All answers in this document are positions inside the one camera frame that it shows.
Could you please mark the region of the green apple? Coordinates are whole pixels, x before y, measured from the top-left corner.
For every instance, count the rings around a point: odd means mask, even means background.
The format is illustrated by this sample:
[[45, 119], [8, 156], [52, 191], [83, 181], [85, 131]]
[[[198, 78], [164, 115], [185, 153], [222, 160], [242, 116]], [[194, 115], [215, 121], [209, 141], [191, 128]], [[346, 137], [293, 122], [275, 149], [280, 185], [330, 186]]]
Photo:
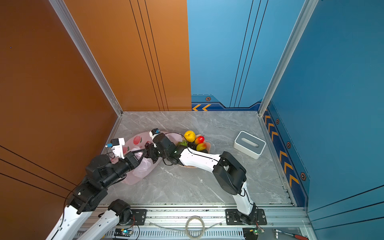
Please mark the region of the green apple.
[[187, 142], [187, 141], [179, 142], [179, 146], [185, 146], [185, 147], [187, 147], [187, 146], [188, 146], [188, 142]]

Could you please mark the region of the pink printed plastic bag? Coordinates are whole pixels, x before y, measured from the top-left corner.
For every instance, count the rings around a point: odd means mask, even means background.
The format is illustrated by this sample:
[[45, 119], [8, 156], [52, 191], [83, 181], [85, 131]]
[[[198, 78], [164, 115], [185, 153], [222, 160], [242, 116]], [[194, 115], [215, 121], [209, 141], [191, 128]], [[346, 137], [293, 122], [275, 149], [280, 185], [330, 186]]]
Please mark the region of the pink printed plastic bag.
[[[164, 132], [164, 134], [175, 145], [184, 140], [184, 138], [178, 133]], [[129, 151], [144, 149], [146, 143], [152, 143], [152, 138], [150, 137], [149, 132], [137, 134], [125, 142], [125, 144], [123, 145], [123, 153], [127, 154]], [[130, 186], [138, 183], [139, 181], [144, 179], [161, 161], [162, 158], [159, 158], [156, 163], [153, 163], [152, 159], [143, 158], [142, 162], [137, 168], [126, 174], [127, 176], [124, 180], [122, 180], [122, 183]]]

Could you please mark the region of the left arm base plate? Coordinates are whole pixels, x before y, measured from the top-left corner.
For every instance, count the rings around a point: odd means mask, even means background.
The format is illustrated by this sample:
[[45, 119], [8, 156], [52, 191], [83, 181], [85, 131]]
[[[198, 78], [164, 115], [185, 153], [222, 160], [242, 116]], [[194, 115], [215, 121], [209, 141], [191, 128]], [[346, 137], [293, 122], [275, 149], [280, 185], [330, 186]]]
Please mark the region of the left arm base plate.
[[131, 226], [138, 225], [143, 226], [147, 217], [146, 209], [130, 209], [124, 211], [120, 215], [119, 225], [121, 226]]

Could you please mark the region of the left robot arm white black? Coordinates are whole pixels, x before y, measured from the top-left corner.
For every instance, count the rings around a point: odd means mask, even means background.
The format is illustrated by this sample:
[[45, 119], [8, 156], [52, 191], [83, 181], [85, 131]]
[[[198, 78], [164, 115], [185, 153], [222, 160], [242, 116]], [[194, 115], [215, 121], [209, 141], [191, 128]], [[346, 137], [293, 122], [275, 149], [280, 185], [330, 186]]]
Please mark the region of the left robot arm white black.
[[[86, 168], [86, 176], [64, 203], [62, 216], [48, 235], [49, 240], [72, 240], [85, 221], [108, 195], [108, 188], [121, 182], [128, 172], [148, 156], [146, 149], [128, 152], [113, 164], [108, 155], [98, 155]], [[113, 201], [103, 215], [81, 236], [81, 240], [100, 240], [116, 225], [135, 225], [131, 206]]]

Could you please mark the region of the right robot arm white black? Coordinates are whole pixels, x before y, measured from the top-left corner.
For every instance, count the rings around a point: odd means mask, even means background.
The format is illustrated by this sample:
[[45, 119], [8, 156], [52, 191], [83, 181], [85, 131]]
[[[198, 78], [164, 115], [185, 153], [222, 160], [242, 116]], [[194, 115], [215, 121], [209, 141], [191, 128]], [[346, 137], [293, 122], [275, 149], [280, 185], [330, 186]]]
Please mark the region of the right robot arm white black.
[[172, 165], [195, 167], [214, 175], [220, 187], [233, 196], [238, 221], [256, 225], [258, 208], [249, 195], [246, 169], [229, 152], [220, 155], [198, 152], [184, 145], [175, 145], [159, 129], [149, 132], [153, 141], [150, 156], [168, 160]]

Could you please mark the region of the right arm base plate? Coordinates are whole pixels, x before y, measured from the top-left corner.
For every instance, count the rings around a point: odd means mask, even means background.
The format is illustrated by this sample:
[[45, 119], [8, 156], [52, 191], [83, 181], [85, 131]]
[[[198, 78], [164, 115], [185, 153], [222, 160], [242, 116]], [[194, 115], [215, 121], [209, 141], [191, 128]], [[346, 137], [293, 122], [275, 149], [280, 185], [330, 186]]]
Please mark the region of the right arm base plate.
[[237, 209], [227, 209], [226, 223], [227, 225], [259, 225], [266, 226], [268, 224], [265, 211], [263, 209], [254, 209], [249, 215], [240, 213]]

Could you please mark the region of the purple grape bunch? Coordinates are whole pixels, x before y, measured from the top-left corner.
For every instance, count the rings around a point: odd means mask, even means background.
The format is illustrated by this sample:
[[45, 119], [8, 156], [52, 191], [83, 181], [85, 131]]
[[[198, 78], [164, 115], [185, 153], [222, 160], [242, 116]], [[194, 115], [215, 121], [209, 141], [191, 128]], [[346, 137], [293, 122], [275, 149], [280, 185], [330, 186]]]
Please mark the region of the purple grape bunch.
[[192, 150], [197, 150], [197, 145], [195, 144], [195, 142], [188, 142], [188, 147]]

